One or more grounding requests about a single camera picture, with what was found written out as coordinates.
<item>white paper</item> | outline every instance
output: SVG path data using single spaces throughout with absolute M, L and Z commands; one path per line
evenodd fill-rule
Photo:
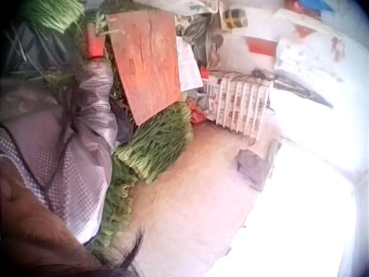
M 188 91 L 193 88 L 203 86 L 200 71 L 196 64 L 194 53 L 191 46 L 185 42 L 180 36 L 176 37 L 179 83 L 180 91 Z

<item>plywood board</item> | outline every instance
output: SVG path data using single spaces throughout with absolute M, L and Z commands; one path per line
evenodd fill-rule
M 116 64 L 136 124 L 180 98 L 173 14 L 139 11 L 110 15 Z

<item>white radiator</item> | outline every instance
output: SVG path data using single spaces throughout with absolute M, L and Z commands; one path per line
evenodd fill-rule
M 206 118 L 249 137 L 253 145 L 261 133 L 273 82 L 235 72 L 211 72 L 203 82 L 209 96 Z

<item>blue object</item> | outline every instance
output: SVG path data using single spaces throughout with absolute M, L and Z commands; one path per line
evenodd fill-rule
M 332 7 L 329 6 L 323 0 L 297 0 L 299 5 L 303 8 L 311 10 L 330 10 L 333 11 Z

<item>tiled floor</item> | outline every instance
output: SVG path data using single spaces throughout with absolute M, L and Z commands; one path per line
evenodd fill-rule
M 273 128 L 265 128 L 254 151 L 265 155 L 273 136 Z M 137 186 L 130 228 L 115 246 L 124 248 L 145 230 L 136 258 L 144 276 L 200 277 L 226 254 L 258 196 L 236 169 L 234 157 L 247 143 L 205 124 L 173 168 Z

